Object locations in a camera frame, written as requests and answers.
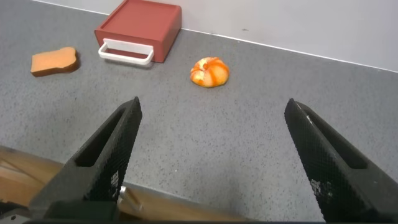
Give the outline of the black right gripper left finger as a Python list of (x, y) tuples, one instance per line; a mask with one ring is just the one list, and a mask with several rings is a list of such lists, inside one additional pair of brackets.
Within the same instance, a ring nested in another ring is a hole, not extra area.
[(30, 201), (34, 220), (114, 220), (142, 119), (138, 98), (123, 103)]

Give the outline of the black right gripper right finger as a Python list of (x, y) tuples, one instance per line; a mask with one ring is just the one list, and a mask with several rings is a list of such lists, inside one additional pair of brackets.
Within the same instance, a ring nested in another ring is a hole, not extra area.
[(326, 222), (396, 222), (397, 182), (307, 105), (284, 118)]

